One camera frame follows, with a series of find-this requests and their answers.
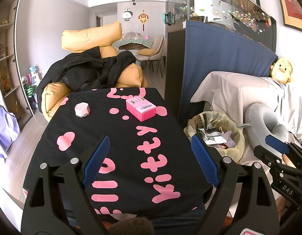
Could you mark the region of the clear plastic jelly cup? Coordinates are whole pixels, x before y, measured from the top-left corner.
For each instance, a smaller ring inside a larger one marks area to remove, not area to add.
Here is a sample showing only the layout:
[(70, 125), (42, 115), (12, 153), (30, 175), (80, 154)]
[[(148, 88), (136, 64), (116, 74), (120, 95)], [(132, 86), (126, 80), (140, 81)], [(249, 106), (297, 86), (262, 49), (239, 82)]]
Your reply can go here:
[(222, 133), (222, 138), (224, 138), (226, 140), (225, 145), (228, 148), (235, 147), (235, 141), (233, 141), (233, 139), (231, 138), (231, 135), (232, 135), (232, 130), (228, 130), (227, 132)]

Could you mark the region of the green white snack bag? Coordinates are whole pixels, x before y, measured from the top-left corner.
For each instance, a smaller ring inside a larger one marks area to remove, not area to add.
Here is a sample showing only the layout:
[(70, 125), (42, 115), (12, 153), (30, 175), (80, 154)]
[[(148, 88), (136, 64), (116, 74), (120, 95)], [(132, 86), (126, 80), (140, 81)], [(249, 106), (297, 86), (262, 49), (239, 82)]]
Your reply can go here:
[(222, 138), (222, 131), (219, 130), (218, 128), (211, 128), (211, 129), (200, 128), (198, 132), (200, 133), (200, 135), (203, 138), (203, 141), (207, 145), (226, 143), (226, 140)]

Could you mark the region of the yellow lined trash bin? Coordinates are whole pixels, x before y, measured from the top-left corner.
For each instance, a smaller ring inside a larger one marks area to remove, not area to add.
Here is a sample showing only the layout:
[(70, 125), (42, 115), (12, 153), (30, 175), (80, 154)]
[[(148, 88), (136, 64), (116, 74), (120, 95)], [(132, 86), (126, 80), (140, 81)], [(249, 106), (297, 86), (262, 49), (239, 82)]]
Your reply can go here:
[(215, 148), (221, 156), (229, 156), (238, 162), (244, 152), (244, 136), (238, 125), (226, 114), (205, 111), (188, 121), (184, 129), (187, 138), (198, 134), (210, 147)]

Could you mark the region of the grey neck pillow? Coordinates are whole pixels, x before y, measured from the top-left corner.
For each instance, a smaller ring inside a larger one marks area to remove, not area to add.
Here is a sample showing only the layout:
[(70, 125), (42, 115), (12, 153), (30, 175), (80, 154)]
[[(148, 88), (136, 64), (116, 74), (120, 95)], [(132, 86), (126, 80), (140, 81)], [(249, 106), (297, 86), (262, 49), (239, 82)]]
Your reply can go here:
[(288, 141), (288, 130), (277, 121), (276, 113), (270, 107), (262, 103), (251, 104), (244, 114), (244, 133), (250, 145), (255, 148), (258, 145), (274, 152), (275, 149), (265, 142), (266, 136), (274, 136), (282, 142)]

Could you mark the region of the yellow duck plush toy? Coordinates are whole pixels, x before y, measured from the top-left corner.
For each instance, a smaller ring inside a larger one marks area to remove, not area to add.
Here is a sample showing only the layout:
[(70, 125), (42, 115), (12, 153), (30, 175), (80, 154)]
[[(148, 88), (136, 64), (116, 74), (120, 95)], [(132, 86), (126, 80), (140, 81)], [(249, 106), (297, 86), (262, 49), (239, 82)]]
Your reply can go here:
[(279, 83), (286, 85), (291, 82), (291, 75), (293, 68), (289, 60), (286, 58), (279, 58), (270, 66), (270, 76)]

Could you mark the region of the purple plastic bag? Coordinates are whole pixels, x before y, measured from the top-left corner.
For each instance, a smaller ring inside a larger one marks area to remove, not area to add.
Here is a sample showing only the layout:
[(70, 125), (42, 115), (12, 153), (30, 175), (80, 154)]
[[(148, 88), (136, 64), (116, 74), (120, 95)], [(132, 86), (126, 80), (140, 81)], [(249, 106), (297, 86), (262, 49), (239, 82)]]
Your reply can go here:
[(0, 106), (0, 158), (8, 157), (8, 149), (20, 136), (20, 128), (15, 115)]

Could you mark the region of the pink hexagonal container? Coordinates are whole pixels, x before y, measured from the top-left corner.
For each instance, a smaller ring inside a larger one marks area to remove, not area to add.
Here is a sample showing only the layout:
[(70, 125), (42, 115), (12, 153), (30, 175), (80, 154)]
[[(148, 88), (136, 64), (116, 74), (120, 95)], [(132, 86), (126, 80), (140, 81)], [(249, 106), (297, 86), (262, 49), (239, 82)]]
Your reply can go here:
[(90, 114), (89, 104), (86, 102), (81, 102), (74, 107), (75, 115), (79, 118), (87, 117)]

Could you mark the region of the black pink printed tablecloth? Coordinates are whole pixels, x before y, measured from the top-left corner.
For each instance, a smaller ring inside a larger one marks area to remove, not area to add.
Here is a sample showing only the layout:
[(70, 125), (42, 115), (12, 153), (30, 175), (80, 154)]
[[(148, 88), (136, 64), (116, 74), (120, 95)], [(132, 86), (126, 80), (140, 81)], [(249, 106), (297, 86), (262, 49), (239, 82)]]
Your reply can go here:
[[(144, 97), (156, 115), (140, 122), (126, 100)], [(86, 102), (87, 117), (75, 115)], [(98, 89), (71, 93), (60, 105), (38, 142), (24, 191), (45, 162), (62, 165), (80, 157), (106, 135), (110, 149), (86, 193), (98, 214), (128, 213), (150, 219), (198, 210), (210, 186), (190, 141), (155, 88)]]

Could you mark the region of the white display shelf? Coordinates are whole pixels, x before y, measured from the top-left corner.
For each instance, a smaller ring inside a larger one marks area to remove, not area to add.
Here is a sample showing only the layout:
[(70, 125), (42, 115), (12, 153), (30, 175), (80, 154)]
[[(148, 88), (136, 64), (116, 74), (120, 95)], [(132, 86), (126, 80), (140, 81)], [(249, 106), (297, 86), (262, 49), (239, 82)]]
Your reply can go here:
[(0, 3), (0, 105), (15, 115), (22, 129), (34, 113), (25, 94), (17, 55), (19, 5), (20, 0)]

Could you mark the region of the pink toy box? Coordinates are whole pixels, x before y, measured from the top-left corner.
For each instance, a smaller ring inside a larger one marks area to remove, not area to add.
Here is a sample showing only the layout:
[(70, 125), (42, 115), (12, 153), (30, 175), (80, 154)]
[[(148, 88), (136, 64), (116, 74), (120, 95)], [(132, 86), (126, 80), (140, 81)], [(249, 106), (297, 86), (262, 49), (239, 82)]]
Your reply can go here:
[(127, 99), (126, 109), (140, 122), (146, 121), (156, 115), (156, 106), (141, 96)]

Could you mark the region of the black jacket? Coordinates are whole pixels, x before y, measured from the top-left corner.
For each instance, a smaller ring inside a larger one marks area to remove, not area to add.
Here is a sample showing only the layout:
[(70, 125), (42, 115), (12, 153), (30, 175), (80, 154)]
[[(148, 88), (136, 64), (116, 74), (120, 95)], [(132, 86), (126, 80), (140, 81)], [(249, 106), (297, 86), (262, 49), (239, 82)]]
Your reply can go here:
[(42, 93), (49, 83), (64, 83), (73, 92), (111, 88), (125, 68), (136, 62), (130, 51), (102, 58), (99, 47), (71, 53), (50, 66), (37, 87), (38, 110), (42, 111)]

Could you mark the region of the glass fish tank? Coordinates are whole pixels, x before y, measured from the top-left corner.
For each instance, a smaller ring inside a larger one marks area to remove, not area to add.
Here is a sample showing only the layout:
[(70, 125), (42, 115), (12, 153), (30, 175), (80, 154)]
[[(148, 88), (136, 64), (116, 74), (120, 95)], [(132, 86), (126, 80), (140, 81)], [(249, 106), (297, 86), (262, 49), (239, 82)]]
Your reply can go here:
[(167, 26), (193, 20), (239, 33), (275, 52), (276, 21), (255, 0), (166, 0)]

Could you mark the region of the beige dining chair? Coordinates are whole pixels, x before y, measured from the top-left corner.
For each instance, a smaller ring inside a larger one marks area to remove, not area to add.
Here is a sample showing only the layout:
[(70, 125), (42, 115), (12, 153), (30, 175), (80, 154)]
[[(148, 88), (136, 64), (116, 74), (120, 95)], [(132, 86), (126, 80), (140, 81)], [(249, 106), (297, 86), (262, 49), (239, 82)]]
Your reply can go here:
[(163, 78), (163, 72), (161, 68), (160, 59), (162, 57), (162, 48), (164, 43), (164, 36), (159, 35), (157, 36), (150, 48), (141, 49), (136, 54), (136, 60), (140, 62), (142, 65), (143, 62), (149, 62), (152, 71), (154, 72), (154, 63), (156, 63), (156, 70), (160, 72), (161, 77)]

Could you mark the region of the red chinese knot ornament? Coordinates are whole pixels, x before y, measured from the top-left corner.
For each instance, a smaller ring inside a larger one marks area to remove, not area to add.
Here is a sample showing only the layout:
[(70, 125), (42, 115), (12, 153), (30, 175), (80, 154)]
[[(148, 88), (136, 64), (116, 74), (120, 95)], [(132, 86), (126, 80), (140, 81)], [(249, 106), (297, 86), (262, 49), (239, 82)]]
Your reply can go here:
[(145, 30), (145, 23), (149, 20), (148, 14), (143, 10), (142, 13), (138, 16), (138, 21), (143, 24), (143, 31)]

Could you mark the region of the panda wall clock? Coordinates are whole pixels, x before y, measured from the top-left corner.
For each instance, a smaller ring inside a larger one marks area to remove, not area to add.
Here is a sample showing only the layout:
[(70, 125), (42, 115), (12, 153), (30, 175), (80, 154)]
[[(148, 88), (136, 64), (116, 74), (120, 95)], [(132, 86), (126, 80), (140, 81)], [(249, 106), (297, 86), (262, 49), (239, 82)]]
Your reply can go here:
[(125, 8), (124, 12), (122, 14), (122, 18), (123, 18), (124, 22), (130, 21), (132, 16), (133, 16), (133, 13), (132, 13), (131, 9), (130, 8)]

